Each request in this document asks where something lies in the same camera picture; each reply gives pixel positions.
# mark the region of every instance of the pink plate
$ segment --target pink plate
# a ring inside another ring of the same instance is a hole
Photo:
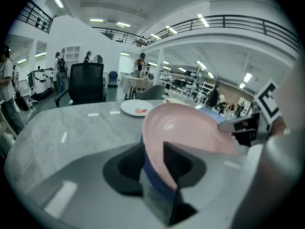
[[[144,120],[143,141],[152,167],[173,190],[177,185],[163,162],[163,142],[238,155],[231,136],[218,131],[211,117],[182,104],[161,104],[153,108]]]

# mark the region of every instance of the white column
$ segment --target white column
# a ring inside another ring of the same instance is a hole
[[[37,69],[35,69],[36,49],[37,49],[37,40],[33,40],[32,45],[30,47],[30,52],[29,52],[29,73],[37,70]]]
[[[157,85],[159,83],[159,79],[160,79],[160,71],[162,70],[163,68],[163,61],[164,61],[164,49],[161,48],[160,51],[159,51],[159,57],[158,57],[158,62],[157,62],[157,69],[156,69],[156,74],[154,76],[154,79],[153,79],[153,84],[154,85]]]

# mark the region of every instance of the backpack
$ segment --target backpack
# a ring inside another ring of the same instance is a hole
[[[57,67],[58,67],[59,72],[66,72],[65,65],[66,65],[66,62],[63,58],[58,59]]]

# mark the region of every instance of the glossy table surface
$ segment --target glossy table surface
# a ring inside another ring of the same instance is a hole
[[[138,143],[144,118],[122,112],[122,102],[75,105],[39,113],[20,133],[6,159],[4,173],[11,186],[28,194],[73,160]]]

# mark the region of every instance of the black metal railing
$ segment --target black metal railing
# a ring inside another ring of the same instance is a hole
[[[206,16],[204,19],[208,26],[205,26],[205,24],[199,18],[183,21],[181,23],[172,25],[168,29],[164,29],[156,33],[155,36],[147,38],[147,43],[150,44],[169,36],[173,36],[175,35],[174,32],[182,33],[199,29],[206,30],[209,28],[236,28],[247,31],[254,31],[275,38],[293,48],[297,52],[300,48],[299,38],[296,34],[272,21],[251,16],[227,14]]]
[[[17,19],[49,33],[53,19],[36,3],[29,1],[20,11]]]
[[[148,41],[146,38],[138,36],[136,34],[115,30],[115,29],[101,28],[101,27],[93,27],[93,28],[95,28],[97,31],[107,36],[109,39],[117,42],[130,43],[130,44],[134,44],[137,47],[143,47],[148,45]]]

